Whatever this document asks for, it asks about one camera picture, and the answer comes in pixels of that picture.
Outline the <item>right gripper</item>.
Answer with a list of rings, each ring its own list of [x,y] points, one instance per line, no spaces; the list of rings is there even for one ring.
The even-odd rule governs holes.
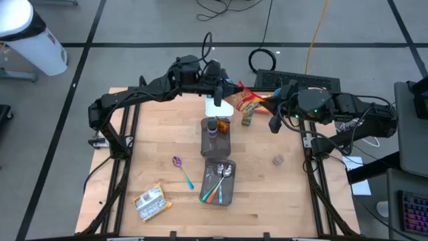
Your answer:
[[[296,80],[290,80],[286,85],[282,85],[283,98],[274,99],[271,97],[264,98],[263,102],[260,102],[262,108],[266,112],[273,114],[273,117],[269,121],[269,128],[272,133],[278,133],[281,128],[282,118],[284,112],[285,117],[288,118],[289,124],[292,127],[299,127],[299,124],[294,125],[291,120],[291,110],[297,105],[297,95],[299,94],[298,82]]]

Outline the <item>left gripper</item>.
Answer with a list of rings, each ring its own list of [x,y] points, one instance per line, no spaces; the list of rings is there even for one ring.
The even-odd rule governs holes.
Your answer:
[[[207,89],[207,95],[214,98],[215,106],[221,106],[221,101],[226,96],[243,91],[243,87],[228,81],[226,78],[206,78],[202,77],[200,83]]]

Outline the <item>red ramen noodle packet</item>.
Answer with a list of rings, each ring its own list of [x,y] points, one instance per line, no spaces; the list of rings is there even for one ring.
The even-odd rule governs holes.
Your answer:
[[[242,82],[238,82],[237,86],[241,88],[241,92],[227,96],[224,100],[243,115],[253,114],[265,99],[245,87]]]

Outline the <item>grey transparent plastic bin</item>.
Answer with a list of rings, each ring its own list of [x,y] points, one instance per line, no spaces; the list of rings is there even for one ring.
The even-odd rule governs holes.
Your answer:
[[[222,133],[217,129],[213,136],[209,129],[209,123],[214,118],[203,118],[201,120],[201,155],[204,158],[226,158],[231,154],[230,130]]]
[[[228,159],[208,158],[205,160],[205,170],[204,170],[203,182],[201,186],[199,199],[201,202],[206,203],[202,200],[203,196],[207,192],[209,192],[213,187],[215,187],[217,185],[217,182],[220,180],[219,175],[217,173],[217,167],[219,164],[224,164],[224,167],[227,167],[228,165],[232,165],[233,171],[231,175],[229,177],[226,177],[221,184],[222,194],[223,194],[223,203],[219,204],[219,198],[218,198],[218,192],[217,192],[215,194],[213,201],[210,204],[218,205],[218,206],[230,206],[233,201],[236,164],[234,161],[228,160]]]

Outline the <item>silver spoon light-blue handle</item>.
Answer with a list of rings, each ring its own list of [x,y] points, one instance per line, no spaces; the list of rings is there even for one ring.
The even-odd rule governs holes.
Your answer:
[[[224,169],[224,164],[219,164],[217,167],[217,173],[218,173],[220,179],[223,177],[223,169]],[[219,204],[222,204],[223,203],[223,194],[222,194],[221,184],[218,185],[217,192],[218,192]]]

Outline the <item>yellow white food packet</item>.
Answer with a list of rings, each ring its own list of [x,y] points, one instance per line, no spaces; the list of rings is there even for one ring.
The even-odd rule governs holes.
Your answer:
[[[172,206],[172,203],[165,199],[160,183],[156,183],[152,189],[134,198],[133,204],[143,222],[147,222]]]

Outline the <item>white plastic bin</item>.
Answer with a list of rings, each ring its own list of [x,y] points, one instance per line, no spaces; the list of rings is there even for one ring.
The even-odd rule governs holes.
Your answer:
[[[210,96],[205,97],[205,116],[206,117],[222,117],[231,118],[234,113],[234,107],[226,101],[221,101],[221,106],[215,106],[214,98]]]

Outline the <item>black perforated panel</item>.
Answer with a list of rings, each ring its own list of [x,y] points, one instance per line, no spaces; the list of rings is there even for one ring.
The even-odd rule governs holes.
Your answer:
[[[260,91],[275,91],[290,80],[298,82],[298,89],[320,88],[333,92],[340,92],[340,80],[323,76],[312,76],[290,72],[259,69],[255,79],[255,88]]]

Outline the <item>white paper sheet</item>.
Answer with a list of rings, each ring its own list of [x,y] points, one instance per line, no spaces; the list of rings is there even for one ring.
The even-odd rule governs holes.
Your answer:
[[[346,165],[347,171],[352,171],[353,169],[356,169],[357,167],[362,167],[364,165],[361,157],[343,156],[342,160]],[[372,195],[369,183],[366,179],[364,181],[352,184],[351,187],[354,195]]]

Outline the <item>black box on desk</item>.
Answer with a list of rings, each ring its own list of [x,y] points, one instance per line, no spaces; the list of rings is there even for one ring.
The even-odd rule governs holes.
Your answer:
[[[413,94],[415,110],[419,119],[428,120],[428,76],[418,82],[407,82],[409,91]]]

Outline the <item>white computer mouse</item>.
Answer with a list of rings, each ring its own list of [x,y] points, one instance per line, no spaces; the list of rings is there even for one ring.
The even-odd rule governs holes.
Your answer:
[[[376,204],[377,212],[380,216],[384,218],[389,217],[389,202],[388,201],[380,201]]]

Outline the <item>backlit computer keyboard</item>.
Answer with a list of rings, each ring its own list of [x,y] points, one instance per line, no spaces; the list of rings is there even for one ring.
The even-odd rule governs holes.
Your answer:
[[[397,199],[402,231],[428,237],[428,195],[399,190]]]

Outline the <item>white trash can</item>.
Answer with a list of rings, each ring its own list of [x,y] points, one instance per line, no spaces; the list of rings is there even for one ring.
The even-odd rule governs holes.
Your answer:
[[[47,76],[68,69],[68,53],[28,0],[0,0],[0,42]]]

